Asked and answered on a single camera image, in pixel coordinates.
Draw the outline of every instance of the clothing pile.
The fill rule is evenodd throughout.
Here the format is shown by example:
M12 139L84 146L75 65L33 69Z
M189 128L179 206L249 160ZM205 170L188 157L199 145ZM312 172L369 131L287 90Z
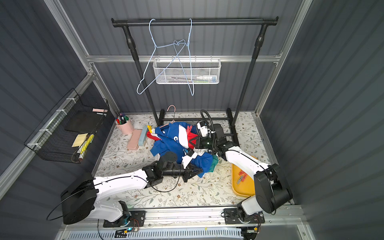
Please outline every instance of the clothing pile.
M193 149L198 156L191 160L190 163L201 168L203 173L199 177L203 177L206 172L213 172L217 164L211 154L207 153L207 149L194 149L190 143L196 143L197 137L196 126L186 122L174 122L166 126L157 127L152 132L147 132L147 137L155 140L151 153L153 156L157 154L163 156L166 152L174 152L177 155L177 163L181 164L182 157L188 152L188 148Z

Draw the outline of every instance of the pink cup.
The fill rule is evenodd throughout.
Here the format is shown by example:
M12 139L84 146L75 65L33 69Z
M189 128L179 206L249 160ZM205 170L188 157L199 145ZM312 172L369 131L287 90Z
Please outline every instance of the pink cup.
M116 124L116 127L118 129L121 130L121 132L124 134L124 135L128 135L128 134L131 134L133 132L133 130L135 129L133 127L133 124L131 122L131 119L129 119L126 123L122 124L122 125L118 125L115 121L115 124Z

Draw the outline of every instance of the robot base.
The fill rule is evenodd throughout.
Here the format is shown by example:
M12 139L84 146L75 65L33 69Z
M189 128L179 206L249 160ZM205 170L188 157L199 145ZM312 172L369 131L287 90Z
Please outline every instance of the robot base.
M236 208L231 208L231 209L224 209L224 219L225 219L225 224L242 224L242 223L253 223L257 226L258 222L255 220L254 217L250 218L249 222L241 222L238 215L238 209ZM264 214L263 212L257 212L255 215L258 216L258 219L260 223L265 223L264 219Z
M136 219L139 222L139 227L144 226L144 220L145 220L145 211L129 211L131 214L131 218ZM114 222L109 222L107 220L104 220L103 227L120 227L118 224L119 220ZM124 227L137 227L137 223L135 223L135 220L131 220L129 224Z

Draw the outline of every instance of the green fabric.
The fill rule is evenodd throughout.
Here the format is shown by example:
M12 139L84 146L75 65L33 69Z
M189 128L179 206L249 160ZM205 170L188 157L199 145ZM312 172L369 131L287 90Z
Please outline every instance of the green fabric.
M218 163L218 158L217 158L217 156L216 155L213 155L213 161L212 161L212 165L211 165L211 167L210 167L210 169L209 169L209 171L208 172L214 172L214 169L215 169L215 167L216 167L216 165L217 165L217 163Z

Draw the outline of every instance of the hanger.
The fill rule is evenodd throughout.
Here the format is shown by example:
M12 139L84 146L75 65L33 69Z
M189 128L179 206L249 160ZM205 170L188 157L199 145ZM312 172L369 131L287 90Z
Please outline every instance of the hanger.
M174 111L173 111L173 120L172 120L172 122L170 122L170 123L174 123L174 122L175 122L176 107L175 107L174 105L169 105L169 107L168 107L168 109L167 109L167 112L169 111L169 108L170 108L170 107L173 107L173 108L174 108Z

